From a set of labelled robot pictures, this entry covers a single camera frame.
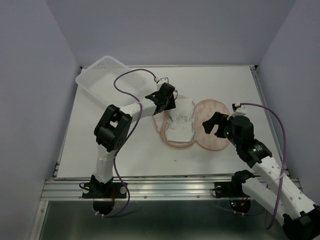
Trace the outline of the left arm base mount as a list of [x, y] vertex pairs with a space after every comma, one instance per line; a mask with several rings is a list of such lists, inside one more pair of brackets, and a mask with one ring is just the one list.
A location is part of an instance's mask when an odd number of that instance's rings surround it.
[[126, 199], [127, 190], [121, 182], [100, 182], [94, 177], [89, 182], [79, 184], [84, 199]]

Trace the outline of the white bra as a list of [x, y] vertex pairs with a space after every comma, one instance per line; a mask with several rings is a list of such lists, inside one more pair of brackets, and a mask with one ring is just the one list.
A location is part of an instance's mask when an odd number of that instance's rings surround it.
[[192, 142], [194, 104], [190, 98], [177, 98], [175, 108], [168, 110], [168, 128], [164, 134], [168, 141], [178, 143]]

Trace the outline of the floral mesh laundry bag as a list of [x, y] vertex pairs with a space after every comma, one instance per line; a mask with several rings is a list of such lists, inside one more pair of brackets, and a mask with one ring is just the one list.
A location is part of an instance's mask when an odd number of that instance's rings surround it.
[[[178, 99], [187, 98], [185, 96], [178, 96]], [[226, 148], [229, 145], [229, 141], [225, 138], [218, 138], [215, 136], [215, 131], [218, 127], [215, 126], [210, 134], [206, 134], [202, 123], [209, 120], [215, 112], [220, 112], [222, 114], [229, 115], [230, 112], [227, 106], [214, 99], [205, 99], [198, 103], [195, 103], [193, 100], [194, 111], [193, 111], [193, 132], [194, 138], [191, 142], [174, 142], [168, 141], [165, 136], [165, 130], [168, 129], [167, 120], [169, 119], [168, 110], [165, 110], [155, 116], [153, 116], [153, 123], [160, 134], [162, 140], [166, 142], [169, 146], [175, 148], [188, 148], [194, 143], [197, 143], [202, 148], [209, 151], [220, 151]]]

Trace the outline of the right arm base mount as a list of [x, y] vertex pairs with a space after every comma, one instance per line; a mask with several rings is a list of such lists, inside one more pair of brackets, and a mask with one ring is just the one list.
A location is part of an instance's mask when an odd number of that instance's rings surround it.
[[211, 195], [214, 198], [242, 198], [245, 194], [242, 191], [241, 184], [232, 181], [217, 181], [213, 183]]

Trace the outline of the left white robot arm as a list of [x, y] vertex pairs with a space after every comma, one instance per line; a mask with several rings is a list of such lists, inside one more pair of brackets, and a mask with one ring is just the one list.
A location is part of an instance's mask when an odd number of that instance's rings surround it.
[[94, 129], [98, 147], [96, 168], [90, 182], [83, 185], [84, 190], [100, 197], [111, 193], [116, 154], [132, 134], [129, 131], [133, 131], [144, 117], [174, 109], [176, 91], [174, 86], [165, 82], [142, 101], [121, 107], [111, 104], [105, 109]]

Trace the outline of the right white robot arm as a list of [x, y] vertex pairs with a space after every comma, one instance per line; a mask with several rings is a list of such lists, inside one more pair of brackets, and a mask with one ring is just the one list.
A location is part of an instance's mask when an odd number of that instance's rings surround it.
[[[253, 171], [237, 171], [222, 192], [238, 197], [254, 198], [269, 213], [275, 214], [286, 237], [290, 240], [312, 240], [320, 235], [320, 207], [281, 171], [270, 150], [254, 137], [254, 126], [243, 115], [228, 116], [220, 112], [202, 123], [206, 134], [218, 126], [215, 136], [228, 139], [237, 155]], [[255, 177], [258, 174], [267, 186]]]

